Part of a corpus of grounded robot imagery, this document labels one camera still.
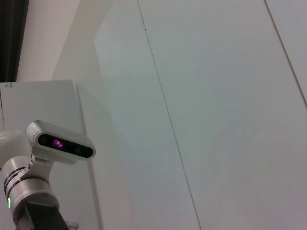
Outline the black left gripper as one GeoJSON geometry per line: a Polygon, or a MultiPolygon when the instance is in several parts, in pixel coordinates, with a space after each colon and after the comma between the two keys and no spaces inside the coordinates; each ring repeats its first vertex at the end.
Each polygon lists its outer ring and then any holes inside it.
{"type": "Polygon", "coordinates": [[[67,230],[57,200],[21,200],[14,205],[14,224],[17,230],[67,230]]]}

